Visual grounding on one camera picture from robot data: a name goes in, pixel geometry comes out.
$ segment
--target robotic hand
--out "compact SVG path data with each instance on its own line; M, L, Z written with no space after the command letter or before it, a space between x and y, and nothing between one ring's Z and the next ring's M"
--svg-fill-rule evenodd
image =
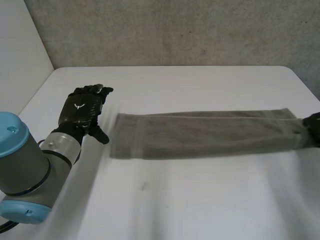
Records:
M77 139L89 134L100 143L107 144L109 138L98 126L98 115L101 114L107 95L113 90L101 84L76 88L64 103L58 120L59 128L55 131L64 129L70 134L75 134Z
M98 115L112 91L101 84L76 88L65 101L58 128L40 147L18 116L0 112L0 190L6 195L0 216L10 220L0 233L16 223L40 224L47 218L80 157L85 135L109 142Z

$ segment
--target folded towel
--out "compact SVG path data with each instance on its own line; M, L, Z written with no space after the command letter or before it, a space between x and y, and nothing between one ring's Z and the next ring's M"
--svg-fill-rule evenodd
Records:
M185 159L311 147L312 139L302 122L287 108L149 115L120 113L110 156Z

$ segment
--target gray cylindrical joint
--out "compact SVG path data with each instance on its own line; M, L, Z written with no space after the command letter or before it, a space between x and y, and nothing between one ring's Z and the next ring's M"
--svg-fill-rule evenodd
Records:
M39 184L50 163L18 116L0 112L0 124L0 190L16 195Z

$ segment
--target table surface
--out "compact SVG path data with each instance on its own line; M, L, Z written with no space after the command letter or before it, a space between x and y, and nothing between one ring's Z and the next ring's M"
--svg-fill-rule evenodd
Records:
M97 83L114 88L99 118L107 133L117 113L289 108L303 118L320 109L281 66L67 67L51 74L20 117L36 141L44 139L57 127L68 94ZM301 177L301 159L315 161L314 149L186 160L119 160L109 151L109 144L86 137L48 219L19 224L0 239L285 240L318 234L319 210L310 206L320 192L301 187L309 183Z

